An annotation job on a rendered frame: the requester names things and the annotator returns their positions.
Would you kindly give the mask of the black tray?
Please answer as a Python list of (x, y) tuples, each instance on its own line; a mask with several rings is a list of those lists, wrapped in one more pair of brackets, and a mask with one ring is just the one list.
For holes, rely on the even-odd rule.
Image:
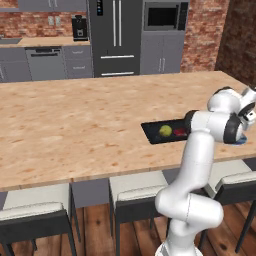
[[(161, 136), (159, 133), (160, 128), (163, 125), (169, 125), (172, 128), (172, 134), (170, 136)], [(185, 121), (183, 119), (173, 119), (155, 122), (145, 122), (141, 124), (141, 127), (151, 144), (161, 144), (183, 141), (188, 138), (187, 136), (175, 136), (174, 129), (183, 128), (185, 129)]]

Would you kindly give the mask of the blue plate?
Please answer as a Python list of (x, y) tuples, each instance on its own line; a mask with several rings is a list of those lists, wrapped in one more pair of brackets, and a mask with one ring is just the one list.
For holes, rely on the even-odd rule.
[(232, 139), (232, 145), (242, 145), (242, 144), (245, 144), (246, 142), (247, 142), (247, 137), (244, 134), (242, 134), (239, 139), (237, 139), (236, 137)]

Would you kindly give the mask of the white cushioned dark stool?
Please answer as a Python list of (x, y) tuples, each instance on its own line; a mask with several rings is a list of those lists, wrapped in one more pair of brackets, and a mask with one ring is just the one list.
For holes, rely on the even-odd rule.
[(155, 207), (157, 193), (168, 186), (161, 170), (108, 179), (110, 232), (116, 235), (116, 256), (120, 256), (120, 225), (160, 217)]
[(81, 235), (72, 186), (55, 184), (7, 193), (0, 210), (0, 244), (6, 256), (15, 256), (12, 244), (30, 240), (36, 250), (38, 238), (67, 234), (72, 256), (77, 256), (72, 220), (78, 241)]
[(251, 201), (251, 207), (237, 242), (238, 253), (256, 216), (256, 170), (243, 160), (230, 160), (213, 164), (204, 194), (222, 206)]

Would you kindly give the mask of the grey tall cupboard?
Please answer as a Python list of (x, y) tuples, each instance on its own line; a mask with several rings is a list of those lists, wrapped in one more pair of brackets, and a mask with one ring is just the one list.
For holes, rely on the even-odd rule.
[(184, 47), (184, 32), (143, 32), (140, 73), (179, 73)]

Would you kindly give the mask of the grey base cupboards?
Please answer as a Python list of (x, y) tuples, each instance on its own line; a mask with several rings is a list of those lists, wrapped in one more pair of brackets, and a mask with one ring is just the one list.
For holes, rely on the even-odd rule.
[[(0, 48), (0, 82), (34, 81), (29, 69), (26, 48), (30, 47)], [(92, 77), (92, 60), (89, 45), (63, 46), (61, 49), (65, 67), (65, 79)]]

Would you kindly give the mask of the dark grey fridge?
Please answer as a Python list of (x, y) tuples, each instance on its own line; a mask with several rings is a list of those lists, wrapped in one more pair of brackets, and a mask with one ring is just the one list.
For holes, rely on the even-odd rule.
[(142, 0), (88, 0), (95, 77), (140, 73)]

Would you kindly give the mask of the grey dishwasher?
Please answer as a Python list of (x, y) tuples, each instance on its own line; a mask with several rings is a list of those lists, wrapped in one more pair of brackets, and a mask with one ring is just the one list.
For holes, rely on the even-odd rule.
[(34, 81), (66, 78), (61, 47), (30, 47), (25, 52)]

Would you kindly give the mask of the black coffee machine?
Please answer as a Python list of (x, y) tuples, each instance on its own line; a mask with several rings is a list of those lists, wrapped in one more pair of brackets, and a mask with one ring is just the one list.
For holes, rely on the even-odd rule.
[(75, 41), (87, 41), (87, 19), (83, 15), (72, 16), (72, 31), (73, 39)]

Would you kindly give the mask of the black microwave oven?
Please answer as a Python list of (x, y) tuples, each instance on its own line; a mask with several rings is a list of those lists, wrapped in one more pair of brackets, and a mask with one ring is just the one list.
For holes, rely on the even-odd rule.
[(184, 31), (189, 0), (149, 0), (144, 6), (145, 31)]

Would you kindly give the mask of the grey sink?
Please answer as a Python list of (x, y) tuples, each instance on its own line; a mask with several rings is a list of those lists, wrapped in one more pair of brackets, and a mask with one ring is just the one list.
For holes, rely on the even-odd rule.
[(22, 38), (0, 38), (0, 45), (18, 44)]

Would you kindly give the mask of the grey wall cupboards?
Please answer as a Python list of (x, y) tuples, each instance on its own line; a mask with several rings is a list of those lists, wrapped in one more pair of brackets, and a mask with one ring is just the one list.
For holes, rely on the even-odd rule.
[(86, 10), (86, 0), (18, 0), (18, 7), (0, 7), (0, 12), (77, 12)]

